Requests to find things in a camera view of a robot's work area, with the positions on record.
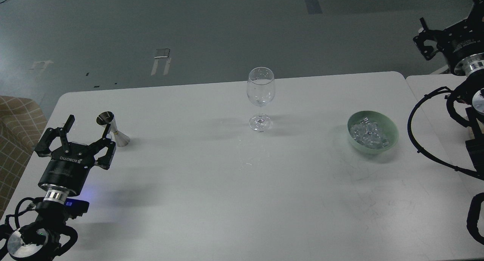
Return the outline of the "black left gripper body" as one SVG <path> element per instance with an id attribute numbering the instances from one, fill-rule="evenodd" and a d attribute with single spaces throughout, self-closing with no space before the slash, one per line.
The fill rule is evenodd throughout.
<path id="1" fill-rule="evenodd" d="M 67 192 L 69 197 L 81 194 L 90 170 L 95 166 L 91 155 L 91 144 L 83 145 L 65 142 L 55 150 L 50 150 L 51 141 L 38 143 L 38 157 L 49 157 L 50 161 L 41 176 L 38 187 L 41 189 Z M 105 154 L 103 149 L 95 157 Z"/>

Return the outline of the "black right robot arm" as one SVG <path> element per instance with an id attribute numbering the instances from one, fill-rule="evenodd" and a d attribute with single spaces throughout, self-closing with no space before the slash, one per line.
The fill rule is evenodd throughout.
<path id="1" fill-rule="evenodd" d="M 426 94 L 411 110 L 407 121 L 410 142 L 419 154 L 467 176 L 483 180 L 483 22 L 464 19 L 445 30 L 431 30 L 420 18 L 421 32 L 413 41 L 426 60 L 442 53 L 455 76 L 465 80 L 454 89 L 443 86 Z M 451 119 L 470 129 L 471 138 L 465 148 L 473 169 L 465 169 L 437 158 L 419 144 L 413 135 L 413 118 L 420 106 L 441 94 L 446 94 L 446 109 Z"/>

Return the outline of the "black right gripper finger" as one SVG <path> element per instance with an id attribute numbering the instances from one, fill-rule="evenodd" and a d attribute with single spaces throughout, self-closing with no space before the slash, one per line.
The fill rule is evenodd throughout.
<path id="1" fill-rule="evenodd" d="M 431 30 L 423 17 L 419 21 L 422 30 L 413 37 L 413 42 L 425 60 L 430 61 L 437 53 L 442 52 L 441 42 L 445 32 L 443 30 Z"/>

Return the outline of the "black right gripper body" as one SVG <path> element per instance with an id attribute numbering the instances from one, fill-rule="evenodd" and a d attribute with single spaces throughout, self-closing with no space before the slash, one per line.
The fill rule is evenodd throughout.
<path id="1" fill-rule="evenodd" d="M 444 30 L 446 40 L 441 46 L 450 73 L 470 75 L 483 64 L 483 21 L 463 20 Z"/>

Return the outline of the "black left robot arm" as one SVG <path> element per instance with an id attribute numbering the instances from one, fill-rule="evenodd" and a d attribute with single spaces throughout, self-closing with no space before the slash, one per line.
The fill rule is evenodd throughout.
<path id="1" fill-rule="evenodd" d="M 116 131 L 111 112 L 100 114 L 96 121 L 104 127 L 101 137 L 89 144 L 71 142 L 67 138 L 75 118 L 69 115 L 62 127 L 47 128 L 34 151 L 50 161 L 38 187 L 43 197 L 26 197 L 14 213 L 1 225 L 1 257 L 9 255 L 16 261 L 52 261 L 65 254 L 78 240 L 77 231 L 67 225 L 88 211 L 89 202 L 76 199 L 81 194 L 90 170 L 98 166 L 110 168 L 116 142 L 109 137 Z"/>

